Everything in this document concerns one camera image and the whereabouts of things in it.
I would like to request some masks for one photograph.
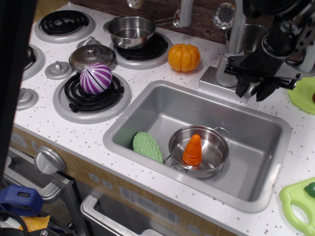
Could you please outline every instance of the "metal pot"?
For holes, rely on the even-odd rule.
[[[224,130],[229,138],[225,138],[216,131]],[[191,166],[183,161],[183,153],[190,138],[198,134],[202,142],[202,161]],[[227,142],[231,139],[230,133],[221,127],[211,129],[205,126],[191,125],[177,130],[170,138],[168,149],[170,156],[177,163],[176,169],[187,173],[194,178],[207,178],[215,175],[226,162],[229,148]]]
[[[115,46],[131,50],[144,47],[153,36],[156,25],[143,17],[127,16],[114,18],[105,23],[103,29],[111,34]]]

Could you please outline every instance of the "toy carrot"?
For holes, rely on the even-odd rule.
[[[198,165],[202,160],[201,138],[198,134],[193,135],[188,142],[184,154],[183,161],[191,166]]]

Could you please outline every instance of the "green cutting board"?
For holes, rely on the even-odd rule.
[[[282,210],[287,221],[305,236],[315,236],[315,197],[307,193],[305,187],[315,182],[315,177],[289,185],[280,192]],[[301,221],[292,211],[292,205],[305,212],[308,223]]]

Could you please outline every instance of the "white speckled countertop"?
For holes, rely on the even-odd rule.
[[[114,16],[70,3],[61,9],[83,11],[92,16],[96,22],[96,28],[91,36],[103,45],[109,46],[110,35],[105,33],[102,27]],[[171,69],[168,63],[154,69],[140,71],[125,69],[115,64],[111,65],[113,73],[122,76],[130,85],[131,102],[150,82],[156,80],[167,80],[190,89],[199,90],[199,79],[208,66],[217,66],[221,52],[224,50],[222,44],[169,30],[157,29],[157,31],[165,34],[173,44],[190,43],[197,46],[201,53],[201,62],[195,71],[189,73],[177,72]],[[288,122],[293,131],[269,206],[259,213],[246,213],[107,150],[103,145],[103,135],[116,118],[99,124],[86,125],[69,122],[55,112],[53,94],[62,80],[46,78],[45,68],[57,60],[68,61],[78,43],[79,41],[67,44],[50,44],[39,40],[32,32],[30,44],[35,45],[44,53],[45,65],[34,77],[22,82],[22,88],[33,89],[38,93],[39,101],[30,109],[16,112],[14,123],[17,127],[22,127],[46,141],[54,142],[54,145],[63,147],[101,168],[111,170],[112,173],[116,173],[118,176],[237,235],[303,235],[286,221],[281,210],[279,192],[287,185],[315,176],[315,115],[295,107],[287,95],[287,90],[278,89],[260,103],[256,103],[254,99],[251,99],[247,104],[231,100],[251,109],[280,117]],[[216,93],[205,93],[220,97]]]

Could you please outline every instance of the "sink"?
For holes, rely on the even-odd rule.
[[[230,133],[228,159],[215,176],[196,179],[178,171],[172,158],[162,164],[133,151],[134,135],[148,132],[166,159],[170,137],[188,125],[221,127]],[[259,212],[269,205],[290,137],[291,127],[281,118],[155,81],[106,131],[103,142],[109,150],[239,210]]]

